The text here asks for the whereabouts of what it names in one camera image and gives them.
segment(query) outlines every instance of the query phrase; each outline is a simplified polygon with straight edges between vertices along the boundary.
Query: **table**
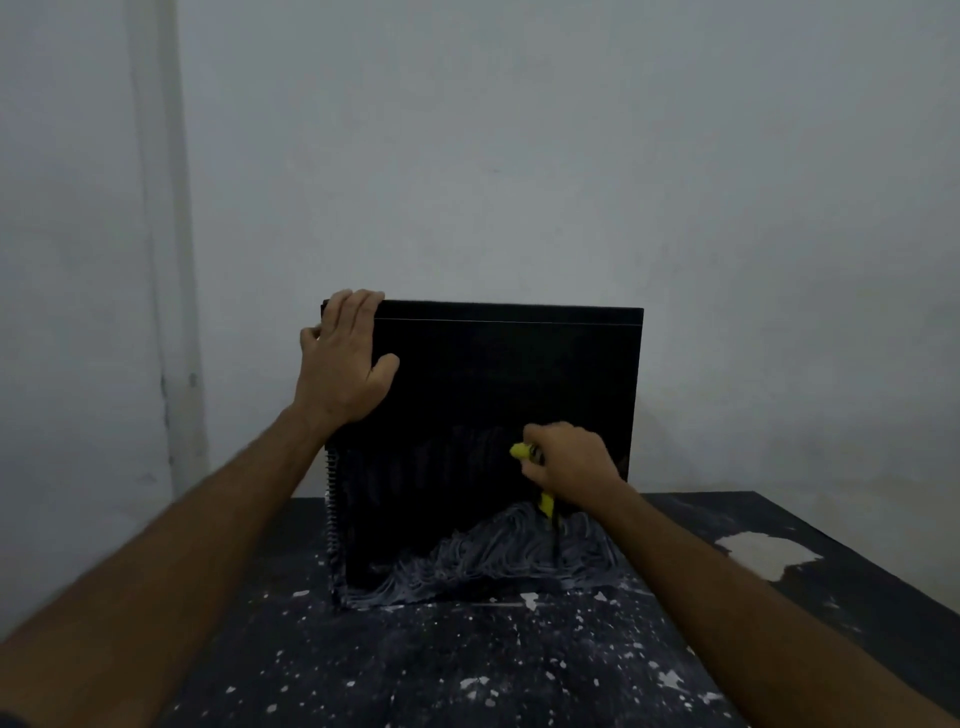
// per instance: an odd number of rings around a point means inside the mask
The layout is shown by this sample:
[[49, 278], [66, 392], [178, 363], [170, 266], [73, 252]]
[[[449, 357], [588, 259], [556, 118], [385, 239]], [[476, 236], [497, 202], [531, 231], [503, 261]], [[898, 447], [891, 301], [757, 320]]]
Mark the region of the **table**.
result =
[[[710, 543], [823, 556], [775, 587], [960, 717], [960, 616], [756, 493], [648, 498]], [[324, 523], [322, 499], [287, 504], [158, 725], [745, 725], [638, 580], [335, 613]]]

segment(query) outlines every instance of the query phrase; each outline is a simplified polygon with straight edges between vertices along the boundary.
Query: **left arm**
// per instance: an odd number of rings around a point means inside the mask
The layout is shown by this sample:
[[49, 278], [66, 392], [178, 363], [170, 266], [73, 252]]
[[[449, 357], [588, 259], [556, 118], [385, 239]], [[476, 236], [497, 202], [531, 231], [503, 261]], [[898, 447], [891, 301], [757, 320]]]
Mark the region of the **left arm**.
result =
[[341, 291], [300, 333], [292, 405], [0, 645], [0, 712], [31, 726], [149, 725], [237, 588], [267, 524], [326, 439], [386, 396], [399, 360], [371, 368], [382, 293]]

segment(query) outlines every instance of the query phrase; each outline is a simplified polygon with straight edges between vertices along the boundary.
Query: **person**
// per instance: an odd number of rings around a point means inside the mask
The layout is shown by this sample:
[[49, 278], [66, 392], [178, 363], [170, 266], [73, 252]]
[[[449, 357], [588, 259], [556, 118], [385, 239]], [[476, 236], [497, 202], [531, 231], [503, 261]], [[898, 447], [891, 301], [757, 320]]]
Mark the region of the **person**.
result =
[[[0, 713], [42, 726], [150, 724], [238, 587], [261, 533], [326, 439], [367, 416], [400, 365], [373, 366], [382, 293], [340, 291], [300, 333], [293, 402], [253, 443], [0, 645]], [[754, 726], [957, 726], [863, 650], [677, 526], [596, 434], [528, 425], [545, 490], [589, 512]]]

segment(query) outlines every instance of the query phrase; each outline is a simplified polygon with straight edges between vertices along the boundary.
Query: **finger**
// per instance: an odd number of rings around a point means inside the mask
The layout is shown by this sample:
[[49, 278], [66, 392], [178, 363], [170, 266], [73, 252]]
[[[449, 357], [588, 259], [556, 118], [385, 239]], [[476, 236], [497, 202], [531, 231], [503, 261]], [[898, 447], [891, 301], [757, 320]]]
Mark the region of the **finger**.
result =
[[376, 308], [383, 301], [383, 298], [383, 291], [376, 291], [371, 293], [367, 299], [363, 301], [360, 305], [360, 310], [357, 311], [357, 320], [353, 325], [353, 333], [372, 340], [373, 316], [376, 313]]
[[546, 427], [543, 425], [527, 425], [523, 428], [523, 442], [529, 443], [530, 445], [543, 445], [543, 442], [540, 440], [545, 430]]
[[353, 331], [353, 324], [356, 322], [357, 311], [360, 310], [360, 306], [363, 305], [363, 302], [370, 295], [370, 291], [366, 288], [361, 288], [359, 291], [354, 291], [340, 309], [340, 322], [337, 324], [337, 330], [342, 331], [343, 333], [350, 333]]
[[302, 328], [300, 330], [300, 350], [305, 352], [307, 347], [316, 343], [317, 334], [319, 331], [316, 328]]
[[529, 460], [520, 460], [520, 470], [541, 488], [546, 488], [546, 468]]
[[335, 294], [330, 296], [330, 300], [326, 302], [326, 308], [324, 309], [324, 316], [320, 322], [321, 336], [326, 338], [331, 335], [337, 326], [340, 323], [340, 309], [344, 305], [344, 301], [353, 293], [349, 288], [345, 288], [342, 291], [337, 291]]
[[396, 370], [400, 368], [400, 357], [395, 353], [385, 353], [376, 360], [376, 364], [370, 370], [370, 376], [367, 381], [372, 382], [383, 392], [386, 397], [390, 391], [390, 385], [394, 383]]

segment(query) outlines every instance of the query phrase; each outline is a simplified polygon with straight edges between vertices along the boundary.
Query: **paint-splattered table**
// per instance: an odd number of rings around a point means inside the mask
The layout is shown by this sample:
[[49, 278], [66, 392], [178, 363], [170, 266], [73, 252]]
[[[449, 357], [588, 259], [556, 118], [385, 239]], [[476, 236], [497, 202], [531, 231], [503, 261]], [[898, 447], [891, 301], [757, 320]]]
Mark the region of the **paint-splattered table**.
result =
[[[757, 494], [650, 499], [711, 543], [753, 531], [821, 555], [775, 586], [960, 716], [949, 609]], [[334, 613], [323, 524], [322, 500], [288, 504], [159, 725], [745, 725], [635, 582]]]

